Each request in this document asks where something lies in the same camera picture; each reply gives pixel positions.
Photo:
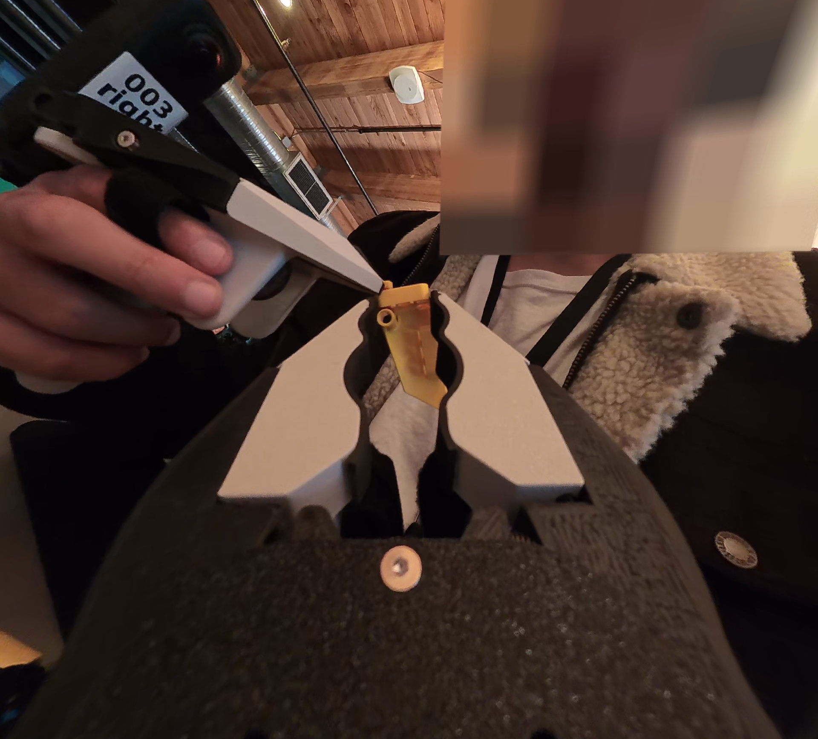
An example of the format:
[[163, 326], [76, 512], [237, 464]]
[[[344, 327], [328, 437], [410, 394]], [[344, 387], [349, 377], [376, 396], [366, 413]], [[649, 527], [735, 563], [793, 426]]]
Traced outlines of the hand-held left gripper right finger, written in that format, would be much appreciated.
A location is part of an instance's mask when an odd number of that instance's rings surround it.
[[452, 298], [433, 292], [438, 371], [451, 382], [439, 430], [454, 491], [471, 508], [520, 508], [576, 496], [585, 481], [547, 406], [539, 368]]

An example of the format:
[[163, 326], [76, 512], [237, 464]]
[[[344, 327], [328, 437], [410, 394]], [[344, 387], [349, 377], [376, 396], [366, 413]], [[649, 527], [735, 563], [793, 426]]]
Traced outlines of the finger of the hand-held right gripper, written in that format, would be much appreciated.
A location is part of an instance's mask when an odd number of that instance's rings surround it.
[[242, 336], [276, 331], [319, 277], [279, 243], [237, 243], [230, 269], [230, 325]]
[[349, 284], [374, 294], [383, 288], [382, 277], [345, 236], [251, 182], [239, 181], [228, 201], [227, 213]]

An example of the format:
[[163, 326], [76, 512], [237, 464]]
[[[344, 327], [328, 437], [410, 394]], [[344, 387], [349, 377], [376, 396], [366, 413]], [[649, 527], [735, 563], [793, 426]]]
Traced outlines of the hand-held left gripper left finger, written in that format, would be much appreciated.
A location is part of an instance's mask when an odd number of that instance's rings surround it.
[[343, 462], [361, 411], [343, 372], [363, 343], [364, 300], [284, 361], [220, 489], [225, 501], [284, 499], [292, 508], [342, 508], [352, 499]]

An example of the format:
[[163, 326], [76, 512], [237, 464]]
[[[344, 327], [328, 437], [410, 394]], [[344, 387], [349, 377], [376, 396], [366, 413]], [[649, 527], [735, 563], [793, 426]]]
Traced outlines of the yellow brick panel piece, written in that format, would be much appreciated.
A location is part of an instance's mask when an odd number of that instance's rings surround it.
[[439, 409], [446, 387], [436, 372], [438, 342], [432, 331], [429, 285], [394, 287], [386, 280], [378, 298], [376, 320], [404, 392]]

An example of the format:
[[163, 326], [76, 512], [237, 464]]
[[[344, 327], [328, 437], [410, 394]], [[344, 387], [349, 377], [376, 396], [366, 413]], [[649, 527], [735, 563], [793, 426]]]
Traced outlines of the person's right hand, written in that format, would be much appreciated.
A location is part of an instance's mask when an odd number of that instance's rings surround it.
[[110, 172], [76, 166], [2, 194], [1, 364], [57, 382], [97, 382], [174, 344], [182, 319], [218, 314], [230, 245], [177, 209], [164, 250], [112, 222]]

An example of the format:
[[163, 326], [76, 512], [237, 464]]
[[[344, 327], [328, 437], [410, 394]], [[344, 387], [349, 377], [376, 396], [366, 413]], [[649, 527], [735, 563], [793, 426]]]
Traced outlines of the white vent grille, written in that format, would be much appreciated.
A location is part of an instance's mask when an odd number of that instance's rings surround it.
[[322, 220], [331, 212], [333, 198], [301, 152], [290, 152], [290, 154], [283, 172], [284, 177], [299, 194], [301, 200], [307, 204], [312, 214], [318, 220]]

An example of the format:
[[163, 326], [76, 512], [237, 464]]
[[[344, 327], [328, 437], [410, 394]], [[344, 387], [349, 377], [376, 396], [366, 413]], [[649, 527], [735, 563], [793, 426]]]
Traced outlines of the white ceiling speaker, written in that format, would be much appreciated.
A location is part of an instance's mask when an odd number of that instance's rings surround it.
[[401, 104], [415, 105], [424, 101], [421, 75], [414, 66], [402, 65], [391, 69], [389, 82]]

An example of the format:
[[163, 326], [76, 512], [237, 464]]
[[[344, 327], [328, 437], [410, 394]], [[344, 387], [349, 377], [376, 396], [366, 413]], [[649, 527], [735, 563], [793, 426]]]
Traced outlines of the dark sherpa-lined jacket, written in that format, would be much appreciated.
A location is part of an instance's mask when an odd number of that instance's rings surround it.
[[[267, 340], [185, 330], [61, 397], [2, 368], [43, 420], [15, 461], [61, 637], [164, 464], [356, 300], [321, 283]], [[668, 506], [782, 737], [816, 737], [816, 253], [632, 256], [543, 363]]]

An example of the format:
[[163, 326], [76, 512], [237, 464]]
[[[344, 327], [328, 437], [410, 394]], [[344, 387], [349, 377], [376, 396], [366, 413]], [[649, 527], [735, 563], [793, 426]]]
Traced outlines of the silver spiral duct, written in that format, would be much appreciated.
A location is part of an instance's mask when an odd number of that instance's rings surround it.
[[204, 104], [194, 108], [175, 139], [188, 139], [208, 157], [235, 172], [248, 172], [252, 182], [307, 212], [284, 178], [285, 147], [240, 85], [232, 80]]

